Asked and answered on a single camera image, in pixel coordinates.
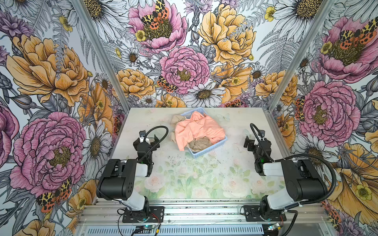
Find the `peach graphic t-shirt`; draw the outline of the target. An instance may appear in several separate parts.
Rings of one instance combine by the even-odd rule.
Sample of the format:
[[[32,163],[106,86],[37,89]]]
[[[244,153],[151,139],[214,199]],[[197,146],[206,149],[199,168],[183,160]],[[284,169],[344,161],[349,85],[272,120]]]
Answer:
[[[207,137],[212,145],[225,139],[225,130],[209,115],[194,111],[189,119],[176,124],[175,140],[180,151],[192,141]]]

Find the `light blue plastic basket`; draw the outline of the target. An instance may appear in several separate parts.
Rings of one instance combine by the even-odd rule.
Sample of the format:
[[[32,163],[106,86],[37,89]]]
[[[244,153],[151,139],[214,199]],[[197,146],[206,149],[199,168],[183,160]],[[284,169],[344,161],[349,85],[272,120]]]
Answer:
[[[186,117],[186,119],[189,119],[194,111],[200,112],[203,115],[209,115],[203,108],[195,108],[195,109],[192,109],[192,110],[189,110],[189,111],[182,113],[181,116],[184,116],[184,117]],[[208,148],[206,148],[206,149],[204,149],[200,152],[197,152],[197,153],[193,153],[187,147],[185,147],[185,148],[188,149],[188,151],[190,152],[190,154],[192,155],[193,158],[198,158],[198,157],[203,156],[204,154],[214,150],[215,148],[222,146],[226,141],[227,141],[227,136],[225,137],[224,140],[222,140],[222,141],[220,141],[220,142],[218,142],[218,143],[216,143],[216,144],[214,144],[214,145],[212,145],[212,146],[210,146],[210,147],[208,147]]]

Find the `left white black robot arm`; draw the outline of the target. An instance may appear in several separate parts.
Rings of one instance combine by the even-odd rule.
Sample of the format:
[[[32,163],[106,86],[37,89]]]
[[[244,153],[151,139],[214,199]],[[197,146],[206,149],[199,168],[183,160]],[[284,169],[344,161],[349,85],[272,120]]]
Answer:
[[[148,198],[134,188],[137,177],[151,175],[152,152],[159,148],[160,139],[148,135],[148,132],[140,131],[139,138],[134,141],[136,159],[109,160],[96,187],[97,197],[116,201],[125,207],[124,223],[147,222],[152,215]]]

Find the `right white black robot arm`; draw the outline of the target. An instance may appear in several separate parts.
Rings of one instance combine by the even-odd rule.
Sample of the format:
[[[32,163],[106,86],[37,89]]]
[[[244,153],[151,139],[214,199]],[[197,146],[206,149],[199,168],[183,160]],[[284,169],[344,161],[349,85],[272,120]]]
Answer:
[[[261,177],[282,177],[284,181],[283,189],[262,197],[258,207],[244,207],[247,220],[258,217],[262,221],[285,220],[285,210],[327,198],[330,189],[310,161],[317,156],[297,154],[278,161],[271,160],[271,142],[258,135],[254,139],[246,137],[244,148],[254,154],[257,174]]]

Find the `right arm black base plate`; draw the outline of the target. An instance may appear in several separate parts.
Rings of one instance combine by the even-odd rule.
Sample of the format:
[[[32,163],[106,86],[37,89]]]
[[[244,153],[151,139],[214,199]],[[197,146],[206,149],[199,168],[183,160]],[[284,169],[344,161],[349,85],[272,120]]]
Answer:
[[[240,214],[245,216],[247,222],[285,222],[286,215],[280,210],[268,209],[262,212],[259,206],[244,205],[240,208]]]

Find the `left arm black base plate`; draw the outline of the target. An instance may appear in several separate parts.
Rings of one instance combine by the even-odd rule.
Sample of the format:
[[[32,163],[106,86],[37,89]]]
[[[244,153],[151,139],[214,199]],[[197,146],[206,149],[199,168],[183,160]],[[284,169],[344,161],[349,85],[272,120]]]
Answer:
[[[163,206],[150,206],[141,211],[129,211],[123,214],[123,223],[162,223],[164,219]]]

